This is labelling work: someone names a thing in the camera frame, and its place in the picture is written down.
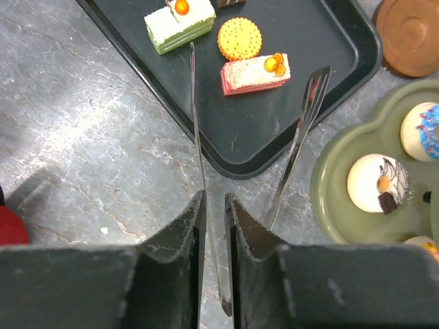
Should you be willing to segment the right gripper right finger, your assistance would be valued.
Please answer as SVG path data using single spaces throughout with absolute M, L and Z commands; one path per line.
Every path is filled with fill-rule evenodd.
M 408 245 L 292 245 L 225 196 L 235 328 L 437 328 L 438 262 Z

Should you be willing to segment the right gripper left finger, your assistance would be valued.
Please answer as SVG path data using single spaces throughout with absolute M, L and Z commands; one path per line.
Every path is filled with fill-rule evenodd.
M 1 248 L 2 328 L 197 328 L 206 193 L 137 245 Z

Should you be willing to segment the white chocolate donut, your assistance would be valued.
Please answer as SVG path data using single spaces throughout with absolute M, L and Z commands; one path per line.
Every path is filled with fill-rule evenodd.
M 383 154 L 368 154 L 351 167 L 347 177 L 347 191 L 359 209 L 388 215 L 403 203 L 408 194 L 408 172 L 394 158 Z

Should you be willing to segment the metal tongs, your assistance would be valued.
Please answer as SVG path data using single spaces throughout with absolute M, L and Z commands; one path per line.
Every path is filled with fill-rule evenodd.
M 195 46 L 193 42 L 190 42 L 190 65 L 191 65 L 191 110 L 193 115 L 193 133 L 195 146 L 198 153 L 200 177 L 202 188 L 206 189 L 206 180 L 204 174 L 204 167 L 202 162 L 202 148 L 200 144 L 200 130 L 198 126 L 198 116 L 195 108 Z M 331 76 L 331 68 L 326 66 L 317 71 L 313 72 L 307 82 L 305 89 L 305 94 L 303 96 L 301 116 L 298 120 L 296 126 L 296 132 L 292 142 L 292 146 L 289 152 L 289 160 L 283 172 L 283 175 L 278 183 L 278 187 L 275 196 L 272 200 L 272 205 L 267 211 L 265 219 L 263 220 L 263 225 L 267 229 L 271 229 L 277 218 L 283 196 L 285 194 L 287 183 L 289 182 L 292 171 L 296 164 L 297 157 L 301 151 L 302 145 L 308 132 L 313 125 L 323 102 L 324 96 L 326 95 L 327 87 L 329 85 L 329 80 Z M 231 300 L 224 297 L 222 293 L 222 288 L 220 286 L 220 275 L 217 266 L 217 253 L 215 250 L 215 235 L 213 232 L 213 222 L 211 218 L 211 211 L 206 212 L 206 227 L 208 230 L 209 244 L 211 248 L 211 256 L 213 259 L 213 267 L 215 270 L 215 278 L 218 283 L 218 295 L 222 304 L 222 309 L 227 316 L 233 314 L 233 306 Z

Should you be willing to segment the blue iced donut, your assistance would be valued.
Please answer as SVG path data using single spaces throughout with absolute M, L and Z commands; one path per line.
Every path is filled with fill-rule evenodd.
M 400 139 L 405 152 L 421 162 L 438 160 L 438 104 L 420 103 L 404 117 Z

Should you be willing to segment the pink striped cake slice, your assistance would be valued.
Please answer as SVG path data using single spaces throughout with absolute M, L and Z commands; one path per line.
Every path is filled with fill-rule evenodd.
M 225 96 L 278 88 L 291 78 L 286 53 L 227 62 L 220 71 Z

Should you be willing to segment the orange biscuit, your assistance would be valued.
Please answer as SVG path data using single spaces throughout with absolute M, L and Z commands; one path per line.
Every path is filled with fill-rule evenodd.
M 262 48 L 262 35 L 255 23 L 244 17 L 227 20 L 219 29 L 217 45 L 229 61 L 257 57 Z

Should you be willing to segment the green white cake slice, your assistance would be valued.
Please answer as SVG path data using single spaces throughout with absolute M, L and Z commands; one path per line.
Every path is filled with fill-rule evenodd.
M 176 1 L 144 17 L 150 40 L 159 55 L 163 55 L 211 31 L 216 14 L 208 0 L 187 1 L 189 11 L 179 14 Z

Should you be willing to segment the chocolate layer cake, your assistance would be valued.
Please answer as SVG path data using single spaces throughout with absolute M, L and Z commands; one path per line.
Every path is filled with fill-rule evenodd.
M 217 6 L 219 8 L 224 8 L 231 5 L 236 5 L 238 3 L 245 3 L 246 0 L 217 0 Z

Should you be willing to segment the white pink sprinkle donut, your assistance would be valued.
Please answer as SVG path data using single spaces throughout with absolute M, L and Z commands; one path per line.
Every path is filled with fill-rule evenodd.
M 416 245 L 428 251 L 432 257 L 439 260 L 438 249 L 434 241 L 428 236 L 415 236 L 405 241 L 405 244 Z

